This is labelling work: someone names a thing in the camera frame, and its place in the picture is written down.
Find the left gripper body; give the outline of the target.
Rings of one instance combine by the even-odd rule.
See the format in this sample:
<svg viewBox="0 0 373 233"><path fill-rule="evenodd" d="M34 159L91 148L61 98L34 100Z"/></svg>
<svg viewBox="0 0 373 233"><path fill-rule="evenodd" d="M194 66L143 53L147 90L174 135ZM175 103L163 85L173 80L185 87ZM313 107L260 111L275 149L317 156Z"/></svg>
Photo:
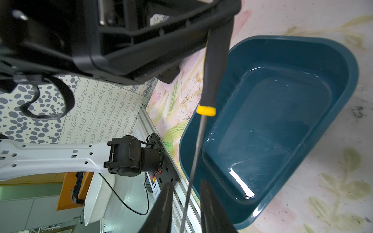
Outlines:
<svg viewBox="0 0 373 233"><path fill-rule="evenodd" d="M131 78L94 68L80 70L71 36L79 1L1 1L1 84L16 74L69 74L92 80L137 84Z"/></svg>

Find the yellow black file tool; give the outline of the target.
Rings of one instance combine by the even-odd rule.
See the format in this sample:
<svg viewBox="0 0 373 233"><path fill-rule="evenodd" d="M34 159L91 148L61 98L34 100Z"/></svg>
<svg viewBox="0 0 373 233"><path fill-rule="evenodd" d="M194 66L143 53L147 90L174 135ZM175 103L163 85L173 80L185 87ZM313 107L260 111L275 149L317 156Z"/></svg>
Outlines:
<svg viewBox="0 0 373 233"><path fill-rule="evenodd" d="M201 115L199 131L196 140L196 149L191 167L186 201L181 221L180 232L184 232L187 219L187 211L193 187L195 172L197 168L199 153L203 144L208 117L216 115L216 96L219 86L227 67L231 36L234 28L234 18L211 29L205 53L203 90L201 100L197 106L196 113Z"/></svg>

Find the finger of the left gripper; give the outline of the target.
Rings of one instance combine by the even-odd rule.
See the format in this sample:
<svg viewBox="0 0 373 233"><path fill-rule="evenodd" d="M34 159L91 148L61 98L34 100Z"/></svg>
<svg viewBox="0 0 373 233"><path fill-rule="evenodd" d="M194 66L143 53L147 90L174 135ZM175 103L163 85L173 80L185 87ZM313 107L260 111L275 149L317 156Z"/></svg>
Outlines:
<svg viewBox="0 0 373 233"><path fill-rule="evenodd" d="M143 84L203 48L208 31L240 9L240 1L99 1L92 76Z"/></svg>

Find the teal plastic storage box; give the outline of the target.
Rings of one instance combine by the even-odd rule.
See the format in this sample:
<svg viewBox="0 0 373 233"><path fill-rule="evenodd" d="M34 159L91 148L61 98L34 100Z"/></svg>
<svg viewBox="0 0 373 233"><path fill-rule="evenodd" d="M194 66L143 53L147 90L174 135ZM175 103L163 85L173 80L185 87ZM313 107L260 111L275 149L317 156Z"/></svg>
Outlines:
<svg viewBox="0 0 373 233"><path fill-rule="evenodd" d="M352 97L359 68L331 39L254 36L229 52L193 189L210 183L231 223L251 225Z"/></svg>

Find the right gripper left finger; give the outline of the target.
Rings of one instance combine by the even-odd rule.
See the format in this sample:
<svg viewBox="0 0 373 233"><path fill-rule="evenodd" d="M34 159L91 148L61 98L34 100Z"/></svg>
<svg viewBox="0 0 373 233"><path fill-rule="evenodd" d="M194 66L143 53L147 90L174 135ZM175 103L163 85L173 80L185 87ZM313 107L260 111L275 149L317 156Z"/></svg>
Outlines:
<svg viewBox="0 0 373 233"><path fill-rule="evenodd" d="M170 233L172 231L173 186L166 183L139 233Z"/></svg>

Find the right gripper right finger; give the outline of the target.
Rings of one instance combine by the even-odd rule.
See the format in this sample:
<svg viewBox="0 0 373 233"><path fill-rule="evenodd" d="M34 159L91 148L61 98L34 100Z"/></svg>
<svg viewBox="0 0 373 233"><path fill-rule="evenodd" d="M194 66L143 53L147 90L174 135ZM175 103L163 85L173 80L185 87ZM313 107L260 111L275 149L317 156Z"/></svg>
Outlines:
<svg viewBox="0 0 373 233"><path fill-rule="evenodd" d="M201 181L200 202L203 233L237 233L213 187L207 181Z"/></svg>

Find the black box lid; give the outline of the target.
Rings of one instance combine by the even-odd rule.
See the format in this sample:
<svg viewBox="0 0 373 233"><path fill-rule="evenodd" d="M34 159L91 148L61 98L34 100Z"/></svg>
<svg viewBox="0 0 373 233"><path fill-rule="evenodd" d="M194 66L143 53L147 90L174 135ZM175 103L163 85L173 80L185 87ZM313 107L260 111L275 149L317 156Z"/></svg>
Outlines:
<svg viewBox="0 0 373 233"><path fill-rule="evenodd" d="M170 84L174 81L179 73L180 68L178 65L176 65L160 73L156 78L163 83Z"/></svg>

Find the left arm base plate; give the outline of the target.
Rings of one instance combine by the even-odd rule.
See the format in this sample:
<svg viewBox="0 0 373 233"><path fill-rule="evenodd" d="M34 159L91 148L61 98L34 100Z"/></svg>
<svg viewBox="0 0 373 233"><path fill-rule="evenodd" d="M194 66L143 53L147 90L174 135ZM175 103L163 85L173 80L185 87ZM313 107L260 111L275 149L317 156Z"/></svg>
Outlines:
<svg viewBox="0 0 373 233"><path fill-rule="evenodd" d="M152 133L146 139L148 145L146 148L157 149L161 155L161 164L155 171L147 172L149 182L152 186L153 193L159 192L165 184L170 183L175 186L180 178L174 167L173 160L168 155L166 148L159 135Z"/></svg>

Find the aluminium mounting rail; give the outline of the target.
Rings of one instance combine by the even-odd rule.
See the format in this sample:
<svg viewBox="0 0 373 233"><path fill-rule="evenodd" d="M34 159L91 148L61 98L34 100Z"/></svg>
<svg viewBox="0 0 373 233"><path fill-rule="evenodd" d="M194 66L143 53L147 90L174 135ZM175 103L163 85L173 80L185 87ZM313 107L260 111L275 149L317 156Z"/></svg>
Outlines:
<svg viewBox="0 0 373 233"><path fill-rule="evenodd" d="M146 147L153 146L161 150L164 157L161 165L162 171L155 176L155 181L150 181L151 188L158 198L158 194L164 187L164 184L171 183L173 200L171 213L171 232L172 233L201 233L201 213L200 207L196 201L190 200L185 221L185 228L181 230L183 211L185 209L185 201L187 194L187 185L175 162L171 158L165 143L158 134L156 127L151 121L146 108L142 106L139 110L135 124L131 130L131 135L138 137L140 140L149 140Z"/></svg>

